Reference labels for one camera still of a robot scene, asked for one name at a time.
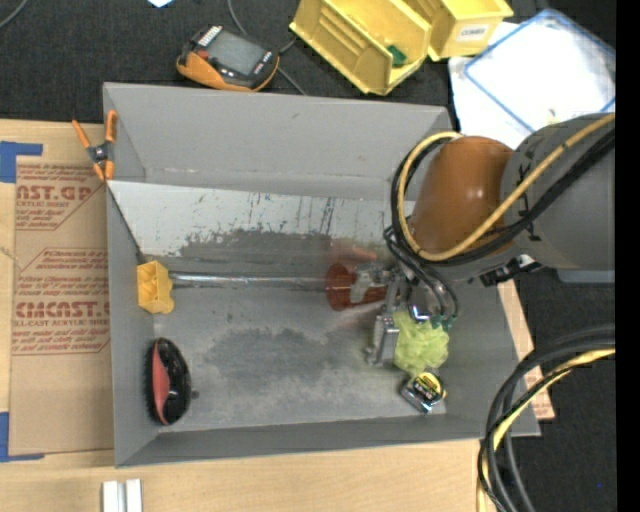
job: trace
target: black hairbrush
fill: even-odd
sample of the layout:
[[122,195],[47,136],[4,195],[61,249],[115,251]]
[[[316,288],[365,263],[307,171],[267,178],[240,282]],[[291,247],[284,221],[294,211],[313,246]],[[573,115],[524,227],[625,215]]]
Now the black hairbrush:
[[147,405],[152,418],[161,425],[178,421],[192,398],[191,374],[175,344],[158,338],[145,360]]

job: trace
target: yellow cable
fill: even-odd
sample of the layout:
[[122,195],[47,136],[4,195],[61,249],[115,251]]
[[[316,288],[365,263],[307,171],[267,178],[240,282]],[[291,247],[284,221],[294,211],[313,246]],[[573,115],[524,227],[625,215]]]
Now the yellow cable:
[[[502,439],[506,435],[506,433],[509,430],[509,428],[511,428],[511,425],[513,424],[513,422],[520,416],[522,411],[525,410],[525,408],[531,403],[531,401],[536,396],[538,396],[539,393],[541,393],[542,391],[546,390],[553,383],[555,383],[555,382],[559,381],[560,379],[562,379],[563,377],[566,377],[567,375],[569,375],[576,366],[585,365],[585,364],[591,363],[593,361],[596,361],[597,359],[602,359],[603,357],[608,357],[608,356],[613,355],[615,353],[616,353],[616,350],[614,348],[612,348],[612,349],[602,349],[602,350],[591,350],[589,352],[585,352],[584,354],[580,354],[579,356],[576,356],[573,359],[570,359],[566,363],[563,363],[561,365],[556,366],[546,376],[544,376],[540,380],[538,380],[538,383],[540,383],[544,379],[546,379],[549,375],[552,375],[552,374],[554,374],[556,372],[564,372],[564,373],[560,373],[560,374],[556,375],[555,377],[553,377],[552,379],[550,379],[549,382],[544,384],[538,391],[536,391],[535,394],[531,395],[525,402],[523,402],[520,405],[520,407],[518,407],[517,409],[514,409],[509,416],[507,416],[506,418],[504,418],[502,420],[502,422],[500,422],[500,424],[496,427],[496,429],[494,431],[494,436],[493,436],[493,449],[494,449],[494,451],[497,450],[498,447],[500,446],[500,443],[502,442]],[[488,478],[489,478],[488,477],[489,465],[488,465],[488,461],[487,461],[486,452],[484,453],[484,455],[482,457],[482,473],[485,476],[485,478],[488,480]],[[482,484],[480,482],[480,477],[478,476],[478,481],[476,483],[476,510],[478,512],[486,512],[486,510],[487,510],[486,498],[487,498],[486,492],[482,488]]]
[[473,233],[471,233],[465,240],[460,242],[455,247],[448,249],[439,253],[431,253],[420,247],[420,245],[416,242],[415,238],[411,234],[409,230],[409,226],[407,225],[407,221],[404,215],[404,189],[406,186],[407,176],[409,173],[409,168],[413,163],[418,152],[422,151],[426,146],[432,144],[434,141],[439,140],[443,137],[451,137],[451,133],[455,132],[443,132],[442,134],[432,135],[428,137],[423,142],[418,144],[414,148],[413,151],[409,154],[409,157],[404,163],[404,166],[400,175],[400,186],[398,189],[398,216],[400,225],[402,227],[402,233],[404,234],[405,239],[409,246],[413,249],[413,251],[420,257],[430,260],[430,261],[443,261],[453,256],[457,256],[465,249],[467,249],[471,244],[477,241],[482,235],[484,235],[493,224],[495,224],[507,209],[533,184],[535,180],[540,177],[540,175],[547,170],[547,168],[567,149],[571,148],[576,143],[580,142],[582,139],[591,135],[594,131],[602,128],[603,126],[613,122],[615,119],[615,113],[606,115],[600,118],[598,121],[594,121],[590,125],[586,126],[582,130],[578,131],[571,137],[569,137],[566,142],[556,147],[547,157],[538,164],[538,166],[527,175],[527,177],[518,185],[518,187],[504,200],[504,202],[480,225],[478,226]]

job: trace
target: cardboard sheet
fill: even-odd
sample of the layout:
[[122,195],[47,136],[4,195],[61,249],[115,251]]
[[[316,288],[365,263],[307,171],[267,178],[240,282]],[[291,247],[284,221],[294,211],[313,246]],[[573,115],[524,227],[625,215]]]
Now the cardboard sheet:
[[[85,129],[93,143],[104,140],[102,126]],[[12,321],[2,332],[11,331],[9,454],[110,448],[104,184],[70,123],[1,121],[0,140],[41,145],[41,155],[18,153],[15,185],[3,183],[5,204],[9,189],[15,197],[2,216],[3,239],[15,243],[2,255],[14,274]]]

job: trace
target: blue tape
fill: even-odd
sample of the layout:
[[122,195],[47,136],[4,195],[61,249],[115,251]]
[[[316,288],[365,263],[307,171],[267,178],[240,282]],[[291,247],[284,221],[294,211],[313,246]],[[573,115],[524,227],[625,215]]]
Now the blue tape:
[[16,157],[18,155],[40,156],[42,144],[0,141],[0,182],[16,182]]
[[13,460],[35,460],[42,457],[42,454],[9,457],[9,413],[0,412],[0,463]]

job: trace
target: yellow plastic crate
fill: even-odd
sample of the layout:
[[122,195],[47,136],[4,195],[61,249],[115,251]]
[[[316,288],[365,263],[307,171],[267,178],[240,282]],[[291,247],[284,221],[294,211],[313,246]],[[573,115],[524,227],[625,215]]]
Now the yellow plastic crate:
[[431,36],[404,0],[301,0],[290,28],[363,93],[381,96],[427,59]]
[[504,0],[405,0],[431,24],[429,57],[476,55],[484,50],[495,28],[513,16]]

